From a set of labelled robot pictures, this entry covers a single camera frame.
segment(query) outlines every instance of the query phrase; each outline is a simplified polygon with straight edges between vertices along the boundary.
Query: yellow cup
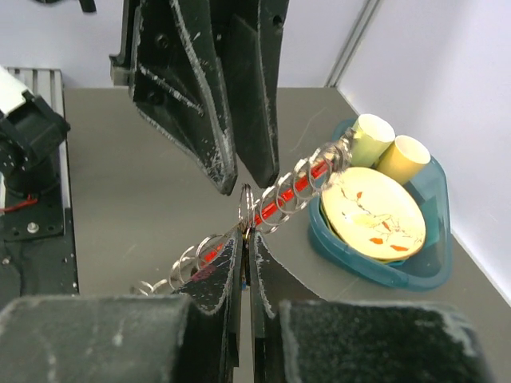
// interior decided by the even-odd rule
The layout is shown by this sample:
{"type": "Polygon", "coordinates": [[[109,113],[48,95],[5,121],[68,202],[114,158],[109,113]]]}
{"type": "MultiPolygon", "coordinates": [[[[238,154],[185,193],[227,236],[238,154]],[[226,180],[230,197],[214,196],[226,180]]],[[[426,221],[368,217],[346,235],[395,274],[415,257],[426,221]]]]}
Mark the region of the yellow cup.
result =
{"type": "Polygon", "coordinates": [[[370,167],[396,137],[392,126],[373,114],[361,114],[353,128],[355,143],[351,152],[351,166],[370,167]]]}
{"type": "Polygon", "coordinates": [[[403,185],[430,161],[430,151],[423,144],[410,136],[397,136],[383,154],[376,170],[403,185]]]}

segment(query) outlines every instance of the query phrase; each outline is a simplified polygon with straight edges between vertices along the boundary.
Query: scratched surface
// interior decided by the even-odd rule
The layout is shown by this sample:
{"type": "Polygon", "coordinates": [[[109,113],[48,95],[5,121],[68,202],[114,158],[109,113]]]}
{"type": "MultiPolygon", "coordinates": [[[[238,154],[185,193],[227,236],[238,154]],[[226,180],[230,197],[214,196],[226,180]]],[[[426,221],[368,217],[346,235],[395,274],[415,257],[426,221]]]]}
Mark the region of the scratched surface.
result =
{"type": "MultiPolygon", "coordinates": [[[[334,89],[279,91],[279,154],[284,172],[309,156],[341,120],[355,116],[334,89]]],[[[218,195],[196,164],[138,115],[123,89],[65,92],[71,123],[69,162],[83,294],[123,294],[139,279],[158,281],[182,251],[237,219],[237,193],[218,195]]],[[[240,164],[238,183],[249,181],[240,164]]],[[[511,309],[470,257],[454,245],[454,275],[437,290],[390,290],[331,265],[307,239],[307,212],[290,219],[267,243],[277,260],[322,298],[439,301],[457,306],[475,325],[499,381],[511,377],[511,309]]],[[[245,294],[242,367],[250,382],[250,316],[245,294]]]]}
{"type": "Polygon", "coordinates": [[[231,297],[236,278],[240,280],[241,241],[241,231],[233,230],[216,258],[195,273],[178,292],[190,295],[198,307],[214,314],[231,297]]]}
{"type": "Polygon", "coordinates": [[[284,302],[280,314],[289,381],[494,381],[477,337],[452,308],[284,302]]]}

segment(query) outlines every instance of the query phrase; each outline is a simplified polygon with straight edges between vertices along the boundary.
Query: metal spring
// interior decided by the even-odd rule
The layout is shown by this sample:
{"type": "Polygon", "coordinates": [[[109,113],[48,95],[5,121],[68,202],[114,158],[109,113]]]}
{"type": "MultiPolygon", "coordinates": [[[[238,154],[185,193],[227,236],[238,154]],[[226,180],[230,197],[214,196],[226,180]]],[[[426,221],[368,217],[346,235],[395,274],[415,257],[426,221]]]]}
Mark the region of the metal spring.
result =
{"type": "MultiPolygon", "coordinates": [[[[275,232],[293,214],[302,211],[313,198],[330,186],[328,180],[332,174],[343,172],[350,166],[353,141],[354,132],[350,128],[339,141],[325,144],[316,149],[312,156],[298,161],[292,172],[280,177],[274,186],[265,189],[256,201],[250,185],[243,184],[238,223],[234,227],[240,226],[242,232],[245,232],[250,227],[264,224],[267,229],[262,230],[263,234],[275,232]],[[269,216],[275,213],[278,213],[278,219],[270,221],[269,216]]],[[[223,236],[210,235],[198,245],[189,247],[174,262],[167,278],[154,284],[140,281],[139,286],[132,288],[132,292],[152,295],[161,294],[164,288],[170,287],[170,292],[176,290],[207,264],[208,261],[204,259],[207,254],[205,250],[210,250],[210,253],[220,250],[223,236]]]]}

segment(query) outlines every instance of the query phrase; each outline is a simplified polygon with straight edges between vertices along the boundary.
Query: dish rack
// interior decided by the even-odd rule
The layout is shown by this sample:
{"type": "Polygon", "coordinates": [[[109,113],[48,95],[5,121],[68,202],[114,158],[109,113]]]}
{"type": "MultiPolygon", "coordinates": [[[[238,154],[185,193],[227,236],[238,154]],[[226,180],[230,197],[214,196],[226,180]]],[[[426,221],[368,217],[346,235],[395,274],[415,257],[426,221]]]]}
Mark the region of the dish rack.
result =
{"type": "MultiPolygon", "coordinates": [[[[338,140],[354,123],[355,119],[341,122],[332,140],[338,140]]],[[[403,187],[426,221],[426,242],[416,255],[404,263],[386,265],[349,247],[327,227],[319,210],[320,197],[309,204],[309,238],[314,249],[335,265],[384,286],[428,291],[445,283],[453,269],[446,174],[431,157],[430,163],[403,187]]]]}

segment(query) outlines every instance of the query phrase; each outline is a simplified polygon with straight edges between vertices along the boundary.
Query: gray table surface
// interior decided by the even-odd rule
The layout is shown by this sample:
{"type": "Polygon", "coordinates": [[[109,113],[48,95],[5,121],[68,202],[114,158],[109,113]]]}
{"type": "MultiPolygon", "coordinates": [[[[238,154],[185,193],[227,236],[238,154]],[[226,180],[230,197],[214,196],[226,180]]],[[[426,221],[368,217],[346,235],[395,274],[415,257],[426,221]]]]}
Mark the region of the gray table surface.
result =
{"type": "MultiPolygon", "coordinates": [[[[183,250],[237,219],[239,188],[218,195],[196,165],[130,104],[124,89],[69,89],[69,161],[82,294],[124,294],[139,279],[164,278],[183,250]]],[[[355,116],[334,89],[279,91],[282,171],[309,156],[335,126],[355,116]]],[[[254,184],[240,164],[240,182],[254,184]]],[[[308,214],[267,237],[275,257],[320,296],[339,300],[409,300],[457,306],[477,328],[499,381],[511,380],[511,309],[455,244],[454,274],[444,286],[414,294],[376,286],[318,256],[307,240],[308,214]]],[[[242,365],[252,381],[250,317],[244,299],[242,365]]]]}

